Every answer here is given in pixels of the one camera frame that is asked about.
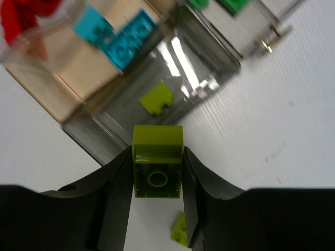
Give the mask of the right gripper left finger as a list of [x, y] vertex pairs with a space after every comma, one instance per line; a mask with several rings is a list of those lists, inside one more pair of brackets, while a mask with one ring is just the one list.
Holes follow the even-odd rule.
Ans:
[[1, 186], [1, 250], [123, 250], [132, 153], [58, 190]]

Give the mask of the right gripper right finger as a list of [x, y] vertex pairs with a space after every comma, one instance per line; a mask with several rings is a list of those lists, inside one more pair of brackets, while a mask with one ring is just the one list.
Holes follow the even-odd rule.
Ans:
[[183, 154], [183, 201], [192, 250], [334, 250], [334, 190], [243, 190]]

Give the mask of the lime square lego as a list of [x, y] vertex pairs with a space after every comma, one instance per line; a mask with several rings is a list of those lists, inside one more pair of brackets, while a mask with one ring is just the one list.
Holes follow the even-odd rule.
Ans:
[[179, 213], [176, 217], [171, 227], [170, 238], [171, 240], [181, 244], [182, 246], [188, 247], [186, 220], [184, 212]]

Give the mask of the lime curved lego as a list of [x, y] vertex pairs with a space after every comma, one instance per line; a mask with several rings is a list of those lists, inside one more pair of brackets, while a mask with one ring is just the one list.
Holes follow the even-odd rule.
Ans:
[[183, 127], [136, 125], [132, 139], [136, 198], [180, 198]]

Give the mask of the cyan long lego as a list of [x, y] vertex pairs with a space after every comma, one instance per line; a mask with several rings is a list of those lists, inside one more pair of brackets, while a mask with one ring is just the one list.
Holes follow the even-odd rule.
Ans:
[[128, 21], [111, 40], [103, 45], [102, 51], [119, 71], [132, 61], [145, 39], [156, 26], [155, 21], [142, 8]]

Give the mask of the cyan small lego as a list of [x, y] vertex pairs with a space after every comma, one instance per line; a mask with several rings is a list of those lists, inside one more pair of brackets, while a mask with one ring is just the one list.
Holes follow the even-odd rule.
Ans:
[[112, 25], [91, 5], [85, 7], [72, 29], [97, 48], [106, 46], [115, 36]]

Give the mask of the red curved lego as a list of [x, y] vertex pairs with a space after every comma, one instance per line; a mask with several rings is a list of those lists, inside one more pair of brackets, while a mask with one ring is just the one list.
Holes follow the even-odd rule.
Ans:
[[1, 3], [1, 25], [4, 39], [11, 46], [23, 32], [38, 27], [36, 17], [51, 16], [61, 0], [4, 0]]

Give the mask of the green long lego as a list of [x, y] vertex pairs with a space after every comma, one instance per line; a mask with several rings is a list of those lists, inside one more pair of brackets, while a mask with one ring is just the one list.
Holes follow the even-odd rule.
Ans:
[[202, 10], [208, 6], [209, 0], [188, 0], [188, 2], [196, 9]]
[[218, 0], [229, 13], [235, 15], [249, 2], [249, 0]]

